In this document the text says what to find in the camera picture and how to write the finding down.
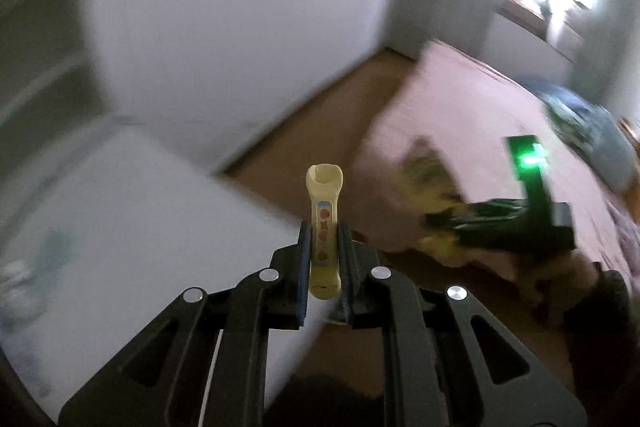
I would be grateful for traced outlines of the right hand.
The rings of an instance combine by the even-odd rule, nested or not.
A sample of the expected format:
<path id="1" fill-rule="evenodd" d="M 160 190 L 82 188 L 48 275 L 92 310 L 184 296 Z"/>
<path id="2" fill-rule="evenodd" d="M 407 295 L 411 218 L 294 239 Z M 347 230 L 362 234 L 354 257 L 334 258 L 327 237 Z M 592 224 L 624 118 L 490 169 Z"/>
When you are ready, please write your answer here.
<path id="1" fill-rule="evenodd" d="M 533 307 L 567 310 L 597 287 L 601 270 L 579 251 L 560 254 L 540 265 L 516 260 L 512 282 Z"/>

